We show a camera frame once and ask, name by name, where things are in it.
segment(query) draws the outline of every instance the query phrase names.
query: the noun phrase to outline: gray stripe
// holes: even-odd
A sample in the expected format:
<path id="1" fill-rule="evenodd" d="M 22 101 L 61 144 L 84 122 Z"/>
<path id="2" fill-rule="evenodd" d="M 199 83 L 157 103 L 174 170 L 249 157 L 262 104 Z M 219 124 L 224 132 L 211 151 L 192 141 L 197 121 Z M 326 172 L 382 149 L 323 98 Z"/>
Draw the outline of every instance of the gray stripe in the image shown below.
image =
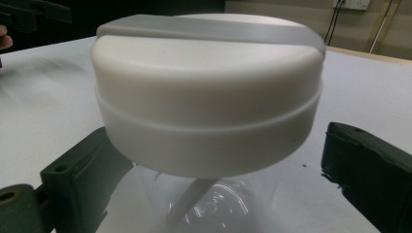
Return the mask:
<path id="1" fill-rule="evenodd" d="M 301 26 L 137 15 L 101 25 L 97 37 L 103 35 L 308 46 L 325 57 L 322 38 Z"/>

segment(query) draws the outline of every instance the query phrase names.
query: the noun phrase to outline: white plastic cap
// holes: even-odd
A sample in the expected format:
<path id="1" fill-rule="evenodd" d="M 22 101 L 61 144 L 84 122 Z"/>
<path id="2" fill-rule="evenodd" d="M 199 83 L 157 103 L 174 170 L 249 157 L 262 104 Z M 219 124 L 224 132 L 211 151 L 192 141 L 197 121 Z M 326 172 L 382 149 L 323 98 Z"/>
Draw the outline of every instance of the white plastic cap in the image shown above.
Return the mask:
<path id="1" fill-rule="evenodd" d="M 103 35 L 92 50 L 114 146 L 139 165 L 194 178 L 250 173 L 296 150 L 312 126 L 323 60 L 307 45 L 138 36 Z"/>

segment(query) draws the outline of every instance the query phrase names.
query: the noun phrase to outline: cable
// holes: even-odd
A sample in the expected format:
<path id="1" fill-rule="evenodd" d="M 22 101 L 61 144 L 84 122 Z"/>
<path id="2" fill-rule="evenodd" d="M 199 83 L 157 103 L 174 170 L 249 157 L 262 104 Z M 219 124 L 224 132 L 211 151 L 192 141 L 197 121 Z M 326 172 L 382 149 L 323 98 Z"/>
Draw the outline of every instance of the cable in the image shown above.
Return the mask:
<path id="1" fill-rule="evenodd" d="M 337 9 L 337 14 L 336 14 L 335 22 L 333 24 L 333 29 L 332 29 L 332 32 L 330 33 L 329 42 L 327 43 L 328 46 L 330 46 L 330 42 L 332 41 L 333 32 L 336 27 L 337 18 L 339 17 L 340 9 L 342 8 L 343 3 L 344 3 L 344 0 L 340 2 L 339 8 Z"/>
<path id="2" fill-rule="evenodd" d="M 342 5 L 343 5 L 344 3 L 345 3 L 345 0 L 338 0 L 338 2 L 337 2 L 337 4 L 336 4 L 336 7 L 335 7 L 335 10 L 333 11 L 332 20 L 330 21 L 329 29 L 327 30 L 327 33 L 326 33 L 326 35 L 325 35 L 325 43 L 326 43 L 326 41 L 327 41 L 327 36 L 329 35 L 330 28 L 331 28 L 331 26 L 333 25 L 333 29 L 332 29 L 332 33 L 331 33 L 330 38 L 329 38 L 328 45 L 330 45 L 330 41 L 331 41 L 331 38 L 332 38 L 332 36 L 333 36 L 333 32 L 334 32 L 335 26 L 336 26 L 336 20 L 337 20 L 337 17 L 339 16 L 340 9 L 342 8 Z"/>

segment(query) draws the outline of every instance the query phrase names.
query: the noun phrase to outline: screw hole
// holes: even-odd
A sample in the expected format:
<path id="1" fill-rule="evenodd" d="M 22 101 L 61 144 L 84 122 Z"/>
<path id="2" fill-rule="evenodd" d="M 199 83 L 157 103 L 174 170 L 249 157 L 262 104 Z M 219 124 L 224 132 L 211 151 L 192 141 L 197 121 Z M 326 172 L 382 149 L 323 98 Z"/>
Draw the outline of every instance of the screw hole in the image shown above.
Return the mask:
<path id="1" fill-rule="evenodd" d="M 54 169 L 54 171 L 56 171 L 56 172 L 64 172 L 66 170 L 67 170 L 67 166 L 65 166 L 65 165 L 58 166 Z"/>
<path id="2" fill-rule="evenodd" d="M 10 199 L 14 198 L 16 193 L 13 191 L 9 191 L 0 195 L 0 203 L 9 201 Z"/>

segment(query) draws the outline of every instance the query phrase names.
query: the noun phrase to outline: white lid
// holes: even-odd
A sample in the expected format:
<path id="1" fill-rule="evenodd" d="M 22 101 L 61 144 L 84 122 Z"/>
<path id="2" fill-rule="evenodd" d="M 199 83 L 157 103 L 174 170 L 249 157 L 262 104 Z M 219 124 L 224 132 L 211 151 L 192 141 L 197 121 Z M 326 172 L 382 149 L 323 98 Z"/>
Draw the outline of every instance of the white lid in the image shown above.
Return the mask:
<path id="1" fill-rule="evenodd" d="M 193 17 L 302 27 L 271 17 Z M 296 150 L 311 128 L 323 60 L 310 45 L 158 36 L 103 35 L 92 51 L 115 147 L 150 169 L 196 178 L 253 172 Z"/>

